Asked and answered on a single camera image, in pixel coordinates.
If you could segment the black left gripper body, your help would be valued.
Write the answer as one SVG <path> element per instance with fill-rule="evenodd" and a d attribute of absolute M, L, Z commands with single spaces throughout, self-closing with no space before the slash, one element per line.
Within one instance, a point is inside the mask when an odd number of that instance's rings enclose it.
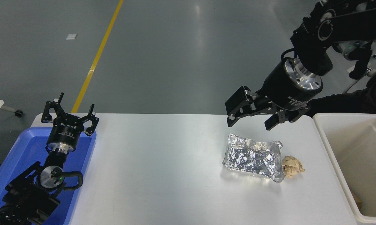
<path fill-rule="evenodd" d="M 80 118 L 66 114 L 65 118 L 56 117 L 53 120 L 53 128 L 47 140 L 47 147 L 53 148 L 54 144 L 62 143 L 71 148 L 76 148 L 83 125 L 79 122 Z"/>

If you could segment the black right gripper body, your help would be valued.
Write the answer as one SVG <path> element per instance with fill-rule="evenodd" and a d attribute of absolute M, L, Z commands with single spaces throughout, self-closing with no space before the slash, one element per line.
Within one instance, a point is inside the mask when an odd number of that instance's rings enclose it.
<path fill-rule="evenodd" d="M 294 111 L 322 91 L 322 78 L 307 70 L 299 59 L 282 60 L 258 91 L 278 107 Z"/>

